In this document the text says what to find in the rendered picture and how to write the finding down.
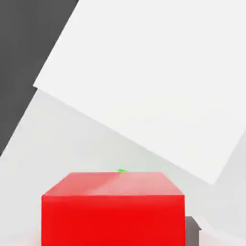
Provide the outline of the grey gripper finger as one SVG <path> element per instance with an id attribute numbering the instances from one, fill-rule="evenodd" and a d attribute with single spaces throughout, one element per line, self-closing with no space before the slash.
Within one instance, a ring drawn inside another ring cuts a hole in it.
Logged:
<path id="1" fill-rule="evenodd" d="M 227 242 L 202 231 L 191 216 L 185 217 L 185 246 L 229 246 Z"/>

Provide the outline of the small red cube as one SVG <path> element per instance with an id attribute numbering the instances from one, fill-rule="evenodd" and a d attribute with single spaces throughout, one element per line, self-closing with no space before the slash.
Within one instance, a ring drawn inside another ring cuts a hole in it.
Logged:
<path id="1" fill-rule="evenodd" d="M 184 194 L 160 172 L 73 172 L 41 200 L 41 246 L 185 246 Z"/>

